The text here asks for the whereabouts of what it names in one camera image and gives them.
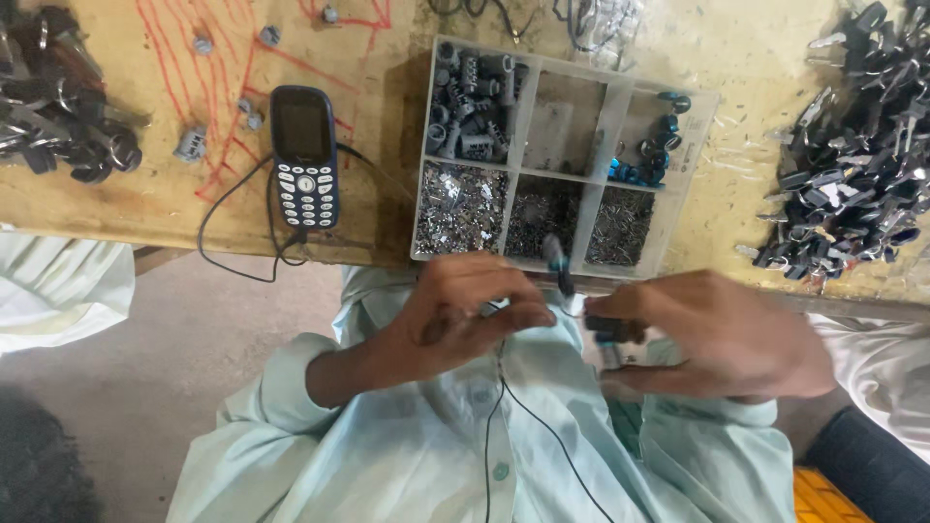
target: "shirt button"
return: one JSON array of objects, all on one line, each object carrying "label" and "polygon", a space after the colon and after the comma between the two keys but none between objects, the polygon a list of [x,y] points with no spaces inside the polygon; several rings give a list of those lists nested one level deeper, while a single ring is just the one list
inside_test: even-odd
[{"label": "shirt button", "polygon": [[498,465],[494,467],[494,480],[503,481],[510,471],[511,468],[506,463],[498,463]]}]

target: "plastic organizer tray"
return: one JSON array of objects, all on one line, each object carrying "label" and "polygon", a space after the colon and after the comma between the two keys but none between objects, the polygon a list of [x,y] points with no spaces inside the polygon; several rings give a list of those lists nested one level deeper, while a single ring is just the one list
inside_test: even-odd
[{"label": "plastic organizer tray", "polygon": [[[469,47],[481,55],[506,53],[529,68],[516,108],[516,124],[512,128],[510,152],[506,164],[483,163],[465,159],[445,159],[426,154],[426,129],[430,125],[429,108],[424,124],[423,148],[419,166],[417,217],[410,257],[426,261],[434,254],[417,252],[417,224],[421,212],[425,167],[432,162],[462,167],[503,171],[509,177],[507,199],[502,224],[493,252],[507,255],[508,229],[512,222],[514,198],[521,181],[527,186],[546,179],[558,179],[578,184],[580,204],[575,218],[574,236],[570,246],[570,271],[574,275],[622,279],[646,279],[657,275],[662,258],[678,222],[688,187],[694,175],[700,149],[707,139],[711,121],[720,102],[720,95],[710,91],[695,91],[663,85],[635,76],[592,69],[563,60],[539,55],[521,54],[482,46],[467,40],[439,35],[433,42],[430,74],[432,100],[436,51],[443,42]],[[682,144],[670,153],[671,162],[662,182],[664,187],[652,188],[609,181],[611,160],[638,165],[643,161],[638,149],[646,138],[657,134],[659,118],[671,112],[667,101],[656,95],[675,91],[691,98],[692,107],[679,115],[678,134]],[[598,218],[605,189],[618,187],[655,194],[651,222],[639,261],[635,265],[588,263],[586,256],[594,224]],[[509,256],[517,267],[526,271],[546,272],[545,261]]]}]

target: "white cloth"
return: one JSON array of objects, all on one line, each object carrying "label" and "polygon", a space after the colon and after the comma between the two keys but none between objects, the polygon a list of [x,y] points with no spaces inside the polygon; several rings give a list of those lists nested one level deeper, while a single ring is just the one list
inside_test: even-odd
[{"label": "white cloth", "polygon": [[119,323],[135,288],[129,244],[0,234],[0,355]]},{"label": "white cloth", "polygon": [[930,325],[810,315],[836,380],[874,422],[930,463]]}]

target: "wooden workbench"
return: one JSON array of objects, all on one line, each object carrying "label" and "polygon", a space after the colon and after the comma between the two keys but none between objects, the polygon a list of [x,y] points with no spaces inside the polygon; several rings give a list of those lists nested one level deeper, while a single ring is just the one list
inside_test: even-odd
[{"label": "wooden workbench", "polygon": [[[519,44],[506,37],[489,4],[479,20],[462,11],[439,19],[421,0],[339,0],[340,23],[324,25],[324,0],[82,0],[74,4],[87,47],[105,72],[112,100],[152,115],[141,131],[139,170],[114,172],[85,186],[59,172],[34,176],[25,167],[0,170],[4,230],[192,248],[210,205],[270,151],[268,127],[244,128],[236,101],[246,96],[267,113],[268,93],[282,84],[328,93],[341,141],[381,164],[416,192],[432,38],[454,34],[554,58],[587,60],[571,50],[565,27],[548,2],[505,0],[515,25],[534,9],[536,20]],[[671,85],[719,91],[723,101],[697,165],[665,272],[712,267],[762,288],[817,292],[766,272],[734,250],[758,246],[770,224],[763,196],[775,189],[777,145],[767,130],[793,123],[836,75],[804,62],[806,43],[837,19],[833,2],[783,0],[651,0],[628,59],[629,73]],[[256,34],[282,30],[277,48]],[[195,34],[216,50],[193,55]],[[209,125],[209,154],[186,165],[171,152],[186,127]],[[321,262],[404,266],[413,228],[413,202],[356,161],[340,165],[339,226],[318,236],[302,255]],[[264,211],[265,175],[257,176],[214,216],[206,231],[213,250],[272,253]],[[924,227],[930,225],[923,217]],[[279,224],[279,236],[286,227]],[[930,235],[904,247],[897,264],[874,262],[826,287],[826,295],[930,303],[930,288],[908,276]],[[301,253],[293,251],[293,256]]]}]

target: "phone button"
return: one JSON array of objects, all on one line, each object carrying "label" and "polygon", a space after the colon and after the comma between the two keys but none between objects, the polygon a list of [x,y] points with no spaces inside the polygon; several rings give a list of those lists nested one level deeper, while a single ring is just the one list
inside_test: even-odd
[{"label": "phone button", "polygon": [[316,182],[313,181],[313,178],[309,176],[301,176],[300,178],[297,178],[297,186],[304,193],[311,193],[313,191],[313,187],[316,187]]}]

